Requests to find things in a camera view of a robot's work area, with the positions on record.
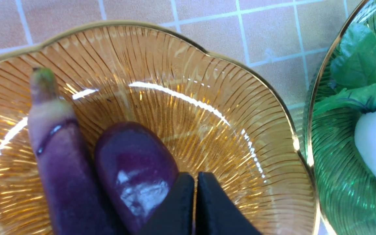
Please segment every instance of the purple eggplant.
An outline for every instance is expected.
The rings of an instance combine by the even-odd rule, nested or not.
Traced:
[[[116,123],[101,135],[95,146],[95,166],[131,234],[149,220],[179,173],[161,140],[136,122]]]
[[[53,231],[56,235],[127,235],[103,191],[72,106],[59,97],[54,73],[34,69],[28,115]]]

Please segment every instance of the bowl rim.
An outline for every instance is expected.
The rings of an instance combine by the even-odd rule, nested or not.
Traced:
[[[156,30],[158,32],[168,34],[170,36],[173,36],[177,39],[180,39],[180,40],[184,41],[185,43],[188,43],[189,45],[195,47],[196,49],[203,52],[206,56],[210,56],[210,57],[213,57],[213,58],[224,60],[224,61],[227,61],[231,64],[234,64],[234,65],[240,67],[241,69],[250,73],[258,81],[260,81],[276,98],[276,100],[278,101],[278,103],[280,104],[280,106],[282,108],[282,111],[284,112],[284,114],[287,118],[288,125],[290,126],[290,131],[291,131],[291,134],[292,134],[294,152],[298,155],[299,160],[302,162],[302,165],[303,165],[303,167],[304,167],[304,169],[307,172],[307,175],[309,177],[310,184],[313,188],[313,197],[314,197],[314,200],[315,200],[315,212],[314,212],[314,225],[313,225],[312,234],[313,235],[318,234],[319,226],[320,226],[320,220],[321,220],[321,210],[320,210],[320,201],[319,201],[318,191],[317,191],[316,184],[315,184],[315,177],[314,177],[314,174],[313,174],[311,168],[307,164],[307,161],[303,157],[303,154],[300,151],[300,141],[299,141],[295,126],[293,124],[291,114],[288,111],[286,104],[281,99],[278,92],[276,92],[276,90],[273,88],[273,86],[270,85],[262,76],[260,76],[258,73],[256,73],[254,70],[252,70],[248,66],[244,65],[243,63],[241,63],[237,60],[234,60],[232,58],[229,58],[225,55],[221,55],[221,54],[218,54],[216,52],[208,51],[205,48],[203,48],[202,46],[200,46],[198,43],[194,42],[193,40],[191,40],[191,39],[189,39],[185,36],[183,36],[180,33],[177,33],[175,31],[171,30],[170,28],[166,28],[166,27],[163,27],[163,26],[160,26],[160,25],[156,25],[156,24],[152,24],[152,23],[148,23],[148,22],[144,22],[144,21],[133,21],[133,20],[107,20],[107,21],[95,21],[95,22],[83,24],[83,25],[71,28],[69,30],[66,30],[64,32],[58,33],[55,36],[53,36],[49,39],[46,39],[45,41],[38,43],[36,45],[25,46],[23,48],[16,49],[16,50],[13,50],[11,52],[6,52],[4,54],[1,54],[0,55],[0,62],[5,61],[9,58],[20,56],[20,55],[25,55],[25,54],[41,51],[42,49],[46,48],[47,46],[50,46],[51,44],[56,43],[57,41],[64,39],[64,38],[67,38],[67,37],[69,37],[73,34],[77,34],[77,33],[87,31],[87,30],[90,30],[90,29],[94,29],[94,28],[108,27],[108,26],[122,26],[122,27],[134,26],[134,27],[139,27],[139,28],[148,28],[148,29],[152,29],[152,30]]]
[[[362,0],[358,6],[354,9],[354,11],[349,15],[349,18],[346,20],[345,24],[343,27],[340,29],[339,35],[336,37],[336,39],[333,41],[332,45],[327,51],[327,54],[325,55],[323,62],[320,66],[320,69],[318,70],[317,76],[315,78],[314,86],[310,88],[309,93],[310,93],[310,100],[305,104],[308,106],[307,110],[307,118],[303,119],[306,123],[306,130],[307,133],[304,133],[307,138],[305,138],[304,145],[306,146],[305,148],[305,153],[307,156],[307,165],[310,168],[311,174],[314,176],[314,155],[313,155],[313,149],[312,149],[312,142],[311,142],[311,126],[312,126],[312,121],[313,121],[313,110],[314,110],[314,104],[315,104],[315,98],[317,94],[317,90],[320,84],[321,77],[323,76],[323,72],[326,69],[326,66],[329,62],[330,57],[332,56],[334,50],[336,49],[337,45],[339,45],[340,41],[342,40],[343,35],[346,33],[346,30],[349,28],[349,25],[352,23],[352,21],[355,19],[355,17],[358,15],[358,13],[361,11],[361,9],[371,0]],[[327,216],[325,212],[322,210],[321,206],[319,205],[320,208],[320,213],[321,213],[321,220],[324,223],[324,226],[326,227],[328,234],[330,235],[337,235],[336,231],[333,229],[331,226],[329,220],[327,219]]]

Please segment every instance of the small eggplant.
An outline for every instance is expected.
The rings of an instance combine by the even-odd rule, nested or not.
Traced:
[[[54,73],[35,69],[28,115],[52,228],[56,235],[127,235],[90,163],[72,106],[59,97]]]
[[[161,140],[135,122],[116,123],[101,135],[95,147],[95,166],[131,234],[149,220],[179,174]]]

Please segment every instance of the green glass bowl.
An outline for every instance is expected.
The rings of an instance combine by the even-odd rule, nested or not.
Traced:
[[[357,114],[349,108],[313,117],[314,104],[334,94],[330,62],[352,22],[376,33],[376,0],[363,0],[340,31],[310,85],[304,111],[307,163],[315,176],[322,219],[330,234],[376,235],[376,178],[361,159],[353,140]]]

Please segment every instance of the amber glass bowl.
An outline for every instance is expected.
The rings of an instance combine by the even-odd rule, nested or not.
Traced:
[[[314,104],[335,94],[330,86],[330,63],[339,55],[340,41],[351,23],[365,24],[376,35],[376,0],[363,0],[351,14],[310,86],[304,118],[307,162],[314,171],[330,234],[376,235],[376,177],[353,138],[358,113],[341,108],[313,116]]]
[[[0,56],[0,234],[52,233],[27,135],[33,67],[57,75],[90,150],[113,123],[140,122],[181,171],[213,172],[262,233],[317,233],[314,181],[264,79],[165,28],[104,21]]]

